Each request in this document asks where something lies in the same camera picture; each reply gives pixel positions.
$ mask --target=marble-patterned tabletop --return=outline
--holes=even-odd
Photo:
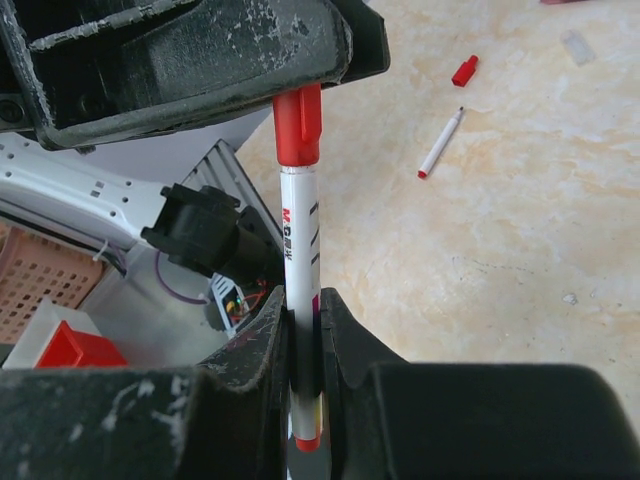
[[[390,71],[324,94],[323,285],[412,361],[592,367],[640,431],[640,2],[371,6]],[[573,63],[569,29],[593,62]],[[271,119],[239,158],[278,217]]]

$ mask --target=purple cable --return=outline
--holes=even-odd
[[[156,250],[156,259],[154,262],[154,270],[156,272],[156,278],[158,279],[158,283],[162,287],[162,289],[171,297],[176,300],[180,300],[181,302],[188,303],[189,305],[206,305],[207,301],[201,298],[191,298],[185,297],[184,295],[180,295],[174,289],[172,289],[167,283],[163,280],[162,275],[160,274],[160,250]]]

